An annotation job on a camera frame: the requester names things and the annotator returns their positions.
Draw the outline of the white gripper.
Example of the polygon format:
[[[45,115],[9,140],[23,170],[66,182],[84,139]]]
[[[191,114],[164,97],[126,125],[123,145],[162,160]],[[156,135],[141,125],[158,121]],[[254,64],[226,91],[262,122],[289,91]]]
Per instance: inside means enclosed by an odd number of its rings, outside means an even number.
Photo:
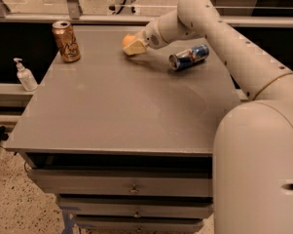
[[[160,49],[167,45],[161,35],[158,19],[150,21],[135,36],[137,39],[127,41],[123,45],[123,50],[128,56],[143,54],[147,51],[147,47]]]

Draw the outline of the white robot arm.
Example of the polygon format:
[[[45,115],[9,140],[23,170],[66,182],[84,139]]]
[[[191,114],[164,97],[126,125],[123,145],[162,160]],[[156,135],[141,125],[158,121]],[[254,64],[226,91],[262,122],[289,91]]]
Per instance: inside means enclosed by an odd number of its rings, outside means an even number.
[[[223,22],[210,0],[176,10],[123,41],[129,56],[204,37],[239,86],[241,103],[213,144],[215,234],[293,234],[293,71]]]

